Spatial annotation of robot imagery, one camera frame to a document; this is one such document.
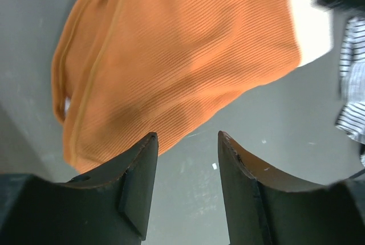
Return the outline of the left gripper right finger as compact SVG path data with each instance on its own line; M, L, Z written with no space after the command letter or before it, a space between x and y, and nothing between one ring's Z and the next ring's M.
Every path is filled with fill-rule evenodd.
M364 181L320 185L288 174L218 133L231 244L363 244Z

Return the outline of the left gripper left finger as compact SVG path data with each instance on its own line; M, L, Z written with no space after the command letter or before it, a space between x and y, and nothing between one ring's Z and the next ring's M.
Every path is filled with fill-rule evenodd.
M2 244L140 244L146 239L158 138L65 183L1 175Z

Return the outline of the orange underwear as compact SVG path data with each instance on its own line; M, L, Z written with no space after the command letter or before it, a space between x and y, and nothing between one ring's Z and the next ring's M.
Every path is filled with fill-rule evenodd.
M77 0L51 69L63 157L84 173L149 132L163 154L332 46L315 0Z

